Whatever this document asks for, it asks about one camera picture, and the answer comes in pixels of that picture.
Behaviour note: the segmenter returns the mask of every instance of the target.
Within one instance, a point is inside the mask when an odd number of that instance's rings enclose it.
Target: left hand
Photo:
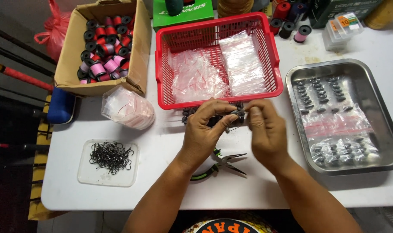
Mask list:
[[[214,98],[203,103],[195,114],[188,117],[184,144],[175,159],[194,172],[214,151],[218,139],[225,129],[238,119],[238,115],[225,115],[212,128],[206,126],[209,119],[216,114],[236,109],[237,107],[230,105],[228,101]]]

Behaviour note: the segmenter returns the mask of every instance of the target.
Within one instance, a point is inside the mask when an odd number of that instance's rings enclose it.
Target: table surface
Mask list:
[[[389,114],[393,120],[393,23],[384,30],[365,31],[348,44],[348,51],[324,49],[322,30],[314,30],[303,44],[276,37],[280,72],[285,86],[287,72],[308,63],[354,58],[372,71]],[[54,126],[48,164],[41,194],[42,203],[51,210],[132,210],[182,146],[185,127],[182,112],[162,110],[157,103],[155,80],[155,33],[152,34],[148,64],[146,98],[155,108],[154,124],[143,131],[128,129],[100,115],[101,97],[78,103],[76,119],[68,125]],[[271,99],[277,112],[286,119],[288,151],[292,158],[345,207],[393,206],[393,171],[328,177],[311,170],[304,158],[287,88]],[[90,139],[136,141],[140,146],[137,179],[131,187],[81,184],[77,171],[84,143]],[[254,158],[251,132],[242,126],[223,134],[217,148],[223,155],[248,153],[246,159],[233,163],[246,172],[245,177],[228,171],[190,183],[181,209],[284,209],[288,208],[275,177]],[[214,163],[209,158],[202,167]]]

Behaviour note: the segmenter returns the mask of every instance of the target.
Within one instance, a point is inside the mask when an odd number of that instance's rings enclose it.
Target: plastic bag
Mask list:
[[[176,103],[222,98],[227,86],[219,70],[210,63],[210,55],[203,49],[169,52],[170,66],[174,73],[172,95]]]
[[[65,35],[67,34],[68,23],[70,21],[71,12],[61,13],[59,6],[54,0],[49,0],[51,13],[53,16],[49,17],[44,22],[46,32],[41,32],[34,35],[34,40],[38,44],[47,44],[47,53],[54,59],[59,60],[61,49],[63,48]]]
[[[253,38],[246,31],[219,41],[232,96],[267,92]]]
[[[146,129],[155,119],[149,101],[118,85],[103,94],[101,114],[116,123],[133,129]]]

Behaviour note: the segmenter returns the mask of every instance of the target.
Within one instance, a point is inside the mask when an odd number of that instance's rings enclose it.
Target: blue object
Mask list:
[[[292,22],[294,25],[302,19],[303,14],[307,11],[307,6],[303,3],[294,3],[290,12],[288,13],[287,20]]]
[[[61,88],[54,87],[47,120],[51,124],[67,124],[73,120],[75,96]]]

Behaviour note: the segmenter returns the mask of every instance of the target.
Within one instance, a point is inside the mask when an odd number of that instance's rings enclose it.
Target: metal tray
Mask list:
[[[345,82],[349,95],[354,103],[365,113],[374,130],[374,139],[371,139],[378,149],[380,159],[375,164],[352,164],[342,167],[319,167],[312,160],[308,139],[303,127],[301,113],[296,101],[293,82],[296,80],[312,79],[314,77],[328,77],[346,75]],[[296,119],[303,151],[308,164],[317,172],[328,175],[350,175],[367,172],[393,170],[393,123],[381,97],[369,68],[361,61],[355,59],[342,59],[321,63],[296,66],[286,76],[286,84],[293,112]]]

